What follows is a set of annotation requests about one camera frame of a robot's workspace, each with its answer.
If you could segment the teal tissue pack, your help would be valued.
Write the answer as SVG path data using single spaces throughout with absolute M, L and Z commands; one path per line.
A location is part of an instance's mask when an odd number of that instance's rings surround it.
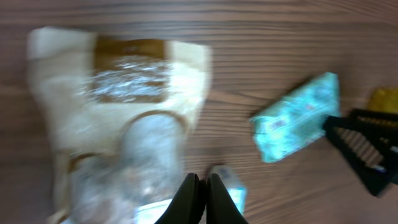
M 244 215 L 248 190 L 232 167 L 227 165 L 213 166 L 210 173 L 219 175 L 236 208 L 241 215 Z

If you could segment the teal wet wipes pack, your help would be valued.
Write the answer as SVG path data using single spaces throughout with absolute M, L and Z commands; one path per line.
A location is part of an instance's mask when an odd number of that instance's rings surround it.
M 262 161 L 281 161 L 323 137 L 329 116 L 340 116 L 340 84 L 337 74 L 326 72 L 250 118 Z

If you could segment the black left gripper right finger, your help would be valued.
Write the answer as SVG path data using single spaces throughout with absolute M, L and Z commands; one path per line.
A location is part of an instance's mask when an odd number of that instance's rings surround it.
M 248 224 L 236 208 L 218 174 L 209 176 L 207 189 L 207 224 Z

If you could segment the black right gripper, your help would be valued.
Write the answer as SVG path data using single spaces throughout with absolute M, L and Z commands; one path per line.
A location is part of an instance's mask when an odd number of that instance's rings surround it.
M 355 109 L 349 118 L 328 117 L 323 129 L 371 195 L 397 183 L 396 114 Z

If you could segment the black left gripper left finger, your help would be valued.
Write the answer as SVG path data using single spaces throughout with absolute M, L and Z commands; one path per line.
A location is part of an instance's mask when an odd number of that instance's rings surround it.
M 189 173 L 155 224 L 198 224 L 206 205 L 206 181 Z

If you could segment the yellow liquid bottle silver cap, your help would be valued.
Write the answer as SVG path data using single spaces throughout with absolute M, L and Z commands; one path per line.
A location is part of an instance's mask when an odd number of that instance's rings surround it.
M 378 88 L 371 95 L 368 109 L 371 111 L 397 114 L 397 89 Z

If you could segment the brown snack bag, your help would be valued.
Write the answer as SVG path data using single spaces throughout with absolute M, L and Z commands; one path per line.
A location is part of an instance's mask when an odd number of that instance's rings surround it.
M 50 223 L 156 223 L 186 178 L 183 150 L 211 85 L 212 50 L 43 27 L 29 86 L 53 158 Z

